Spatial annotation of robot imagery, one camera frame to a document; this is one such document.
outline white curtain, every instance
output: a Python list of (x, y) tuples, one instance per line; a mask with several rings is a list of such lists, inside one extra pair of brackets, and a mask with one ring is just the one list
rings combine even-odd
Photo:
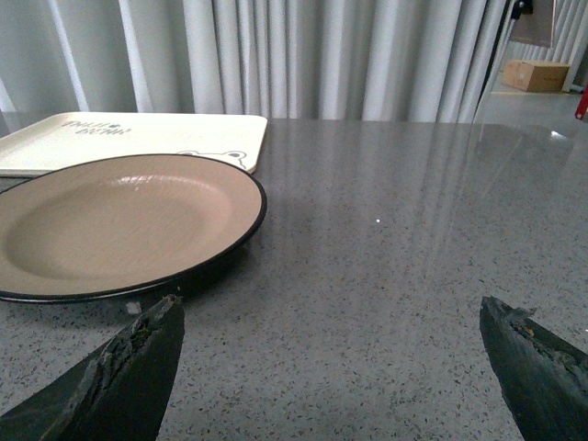
[(504, 0), (0, 0), (0, 110), (471, 121)]
[(511, 41), (503, 58), (508, 60), (541, 60), (565, 62), (570, 72), (563, 86), (569, 91), (588, 47), (588, 0), (558, 0), (556, 2), (553, 46), (544, 48), (533, 44)]

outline cartoon frog drawing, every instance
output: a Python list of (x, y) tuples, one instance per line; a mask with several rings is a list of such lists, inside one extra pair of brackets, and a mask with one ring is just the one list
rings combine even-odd
[(191, 156), (202, 156), (205, 158), (217, 159), (219, 161), (240, 167), (243, 170), (245, 170), (245, 166), (241, 160), (247, 156), (247, 153), (240, 152), (238, 150), (231, 150), (230, 152), (225, 153), (199, 153), (195, 150), (183, 150), (182, 152), (178, 152), (178, 154), (188, 154)]

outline gray speckled countertop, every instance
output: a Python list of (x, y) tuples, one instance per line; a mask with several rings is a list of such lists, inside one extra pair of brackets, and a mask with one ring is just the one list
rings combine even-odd
[[(522, 439), (481, 297), (537, 307), (588, 349), (585, 145), (540, 128), (273, 120), (256, 176), (261, 229), (185, 293), (159, 439)], [(109, 301), (0, 303), (0, 414), (131, 320)]]

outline cardboard box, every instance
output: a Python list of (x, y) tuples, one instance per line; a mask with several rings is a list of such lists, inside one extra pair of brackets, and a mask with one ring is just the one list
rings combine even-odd
[(503, 85), (527, 92), (561, 92), (570, 70), (563, 62), (509, 60), (504, 67)]

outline red object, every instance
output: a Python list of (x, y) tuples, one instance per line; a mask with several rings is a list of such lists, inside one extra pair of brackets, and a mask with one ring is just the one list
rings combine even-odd
[(576, 109), (576, 119), (584, 119), (584, 115), (586, 114), (586, 109), (588, 108), (588, 86), (584, 88), (584, 93), (582, 95), (582, 99), (580, 100), (580, 104)]

